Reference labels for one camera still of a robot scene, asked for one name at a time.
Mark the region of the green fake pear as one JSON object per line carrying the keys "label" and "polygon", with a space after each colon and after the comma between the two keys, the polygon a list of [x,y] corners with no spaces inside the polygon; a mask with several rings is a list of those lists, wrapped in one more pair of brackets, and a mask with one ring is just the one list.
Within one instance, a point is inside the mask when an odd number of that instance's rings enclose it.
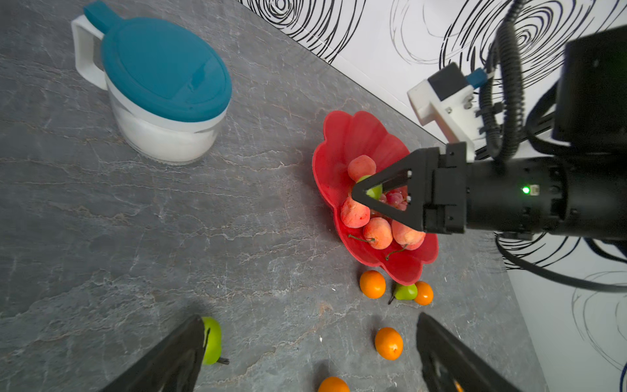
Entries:
{"label": "green fake pear", "polygon": [[220,323],[212,317],[202,317],[204,326],[204,356],[203,365],[223,364],[229,365],[230,360],[221,356],[222,330]]}
{"label": "green fake pear", "polygon": [[418,289],[416,287],[415,284],[412,285],[401,285],[401,284],[396,284],[394,286],[394,292],[392,297],[390,297],[390,300],[388,301],[388,304],[391,305],[392,302],[398,300],[398,301],[413,301],[417,298],[418,295]]}

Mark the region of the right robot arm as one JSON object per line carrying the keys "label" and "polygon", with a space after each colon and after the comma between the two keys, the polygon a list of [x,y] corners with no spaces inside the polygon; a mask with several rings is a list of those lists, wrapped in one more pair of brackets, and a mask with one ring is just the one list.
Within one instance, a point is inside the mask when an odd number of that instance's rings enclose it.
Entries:
{"label": "right robot arm", "polygon": [[467,1],[439,70],[408,93],[444,152],[420,149],[352,198],[430,234],[493,230],[626,250],[623,1]]}

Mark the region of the fake peach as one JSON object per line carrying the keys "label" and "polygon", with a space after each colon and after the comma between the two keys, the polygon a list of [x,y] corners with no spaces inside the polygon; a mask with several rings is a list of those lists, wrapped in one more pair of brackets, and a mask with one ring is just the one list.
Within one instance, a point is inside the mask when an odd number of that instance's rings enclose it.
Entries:
{"label": "fake peach", "polygon": [[368,155],[360,155],[353,159],[347,167],[349,177],[355,182],[358,182],[364,176],[374,175],[376,172],[377,164]]}
{"label": "fake peach", "polygon": [[388,260],[395,253],[401,253],[404,251],[413,251],[418,249],[425,241],[426,233],[418,230],[414,230],[407,225],[393,220],[391,223],[391,233],[394,241],[400,246],[400,249],[394,250],[389,253],[385,259]]}
{"label": "fake peach", "polygon": [[383,217],[372,218],[367,225],[362,228],[362,237],[349,235],[359,242],[367,243],[375,250],[388,248],[394,240],[391,225]]}
{"label": "fake peach", "polygon": [[340,217],[346,227],[359,229],[367,225],[370,221],[371,210],[369,207],[356,202],[349,196],[341,206]]}

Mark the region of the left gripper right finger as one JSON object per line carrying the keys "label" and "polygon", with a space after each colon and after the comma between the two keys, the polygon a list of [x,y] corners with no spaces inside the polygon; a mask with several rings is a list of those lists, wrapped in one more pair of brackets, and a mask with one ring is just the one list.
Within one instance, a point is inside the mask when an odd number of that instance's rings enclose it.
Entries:
{"label": "left gripper right finger", "polygon": [[416,349],[429,391],[519,389],[426,313],[421,313],[418,318]]}

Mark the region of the purple fake grape bunch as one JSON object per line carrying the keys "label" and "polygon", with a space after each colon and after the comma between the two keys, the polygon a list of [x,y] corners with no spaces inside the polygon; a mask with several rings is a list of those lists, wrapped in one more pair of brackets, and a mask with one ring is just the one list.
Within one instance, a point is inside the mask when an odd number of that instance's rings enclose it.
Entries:
{"label": "purple fake grape bunch", "polygon": [[400,211],[405,211],[408,207],[407,196],[399,189],[382,193],[379,201]]}

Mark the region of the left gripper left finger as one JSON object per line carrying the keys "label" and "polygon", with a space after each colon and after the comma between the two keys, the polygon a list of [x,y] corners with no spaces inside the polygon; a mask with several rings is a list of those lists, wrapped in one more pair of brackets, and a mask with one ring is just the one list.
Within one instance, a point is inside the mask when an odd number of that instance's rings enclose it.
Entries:
{"label": "left gripper left finger", "polygon": [[199,315],[184,321],[104,391],[192,391],[204,356]]}

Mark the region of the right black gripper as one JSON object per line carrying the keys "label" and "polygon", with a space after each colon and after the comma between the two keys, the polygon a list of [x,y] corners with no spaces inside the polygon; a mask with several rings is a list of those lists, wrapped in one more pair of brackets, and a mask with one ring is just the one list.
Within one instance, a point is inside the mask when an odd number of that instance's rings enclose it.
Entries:
{"label": "right black gripper", "polygon": [[[463,234],[466,228],[466,144],[424,148],[411,152],[388,168],[360,178],[350,191],[352,198],[381,215],[413,230],[433,234]],[[409,203],[405,210],[384,204],[366,195],[370,189],[381,191],[408,188],[426,196],[425,205]]]}

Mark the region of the green fake lime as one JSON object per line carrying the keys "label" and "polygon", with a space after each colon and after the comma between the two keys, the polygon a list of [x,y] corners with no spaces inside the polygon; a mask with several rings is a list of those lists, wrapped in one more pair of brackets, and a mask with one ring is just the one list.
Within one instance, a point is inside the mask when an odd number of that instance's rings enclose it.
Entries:
{"label": "green fake lime", "polygon": [[[357,182],[364,181],[364,180],[366,180],[369,177],[370,177],[370,175],[361,176],[357,180]],[[380,198],[381,198],[381,196],[383,194],[384,194],[384,192],[383,192],[383,186],[382,185],[377,185],[377,186],[374,186],[374,187],[366,190],[366,195],[368,195],[369,197],[371,197],[372,199],[375,199],[375,200],[380,200]]]}

